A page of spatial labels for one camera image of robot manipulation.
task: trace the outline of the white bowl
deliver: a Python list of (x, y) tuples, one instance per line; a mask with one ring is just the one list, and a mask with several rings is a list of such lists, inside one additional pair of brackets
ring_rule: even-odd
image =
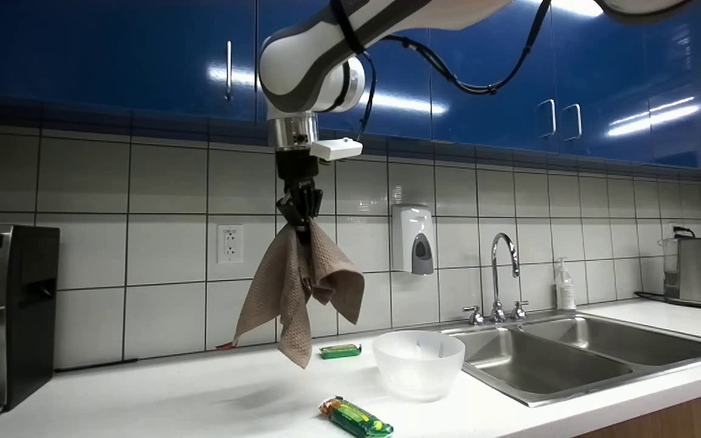
[(464, 344), (435, 332), (392, 332), (371, 341), (380, 383), (405, 400), (440, 400), (464, 363)]

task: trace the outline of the brown towel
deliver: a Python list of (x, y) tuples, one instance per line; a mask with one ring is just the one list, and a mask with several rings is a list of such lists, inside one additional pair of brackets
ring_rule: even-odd
[(306, 248), (292, 226), (279, 228), (255, 270), (234, 334), (236, 344), (246, 332), (279, 317), (278, 348), (298, 368), (306, 368), (312, 355), (309, 296), (322, 304), (330, 301), (339, 313), (356, 324), (365, 293), (365, 278), (322, 226), (312, 221), (309, 236)]

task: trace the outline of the faucet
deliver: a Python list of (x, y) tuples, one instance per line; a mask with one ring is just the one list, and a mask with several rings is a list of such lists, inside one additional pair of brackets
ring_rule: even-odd
[[(503, 242), (507, 248), (508, 248), (508, 253), (510, 253), (510, 262), (514, 262), (514, 265), (510, 265), (510, 273), (514, 273), (514, 278), (520, 276), (520, 262), (519, 262), (519, 250), (515, 250), (514, 239), (507, 236), (507, 233), (497, 233), (497, 236), (493, 236), (493, 244), (491, 244), (491, 276), (493, 276), (493, 309), (491, 309), (491, 320), (493, 320), (493, 322), (503, 322), (503, 320), (507, 320), (507, 313), (503, 313), (502, 304), (499, 304), (499, 268), (497, 268), (497, 244), (499, 244), (499, 242)], [(525, 317), (525, 313), (522, 313), (522, 304), (515, 301), (514, 320), (522, 320), (522, 317)]]

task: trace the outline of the wall outlet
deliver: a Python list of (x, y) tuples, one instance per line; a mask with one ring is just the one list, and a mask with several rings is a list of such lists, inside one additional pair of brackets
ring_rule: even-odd
[(218, 262), (240, 262), (246, 258), (246, 228), (218, 226)]

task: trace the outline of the green object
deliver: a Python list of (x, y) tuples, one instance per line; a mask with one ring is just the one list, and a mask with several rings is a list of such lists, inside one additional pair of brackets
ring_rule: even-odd
[(352, 355), (359, 355), (359, 346), (356, 344), (345, 344), (345, 346), (326, 346), (322, 348), (322, 361), (332, 361), (332, 357), (352, 357)]
[(332, 397), (322, 405), (322, 413), (356, 438), (384, 438), (395, 433), (395, 427), (345, 401), (343, 397)]

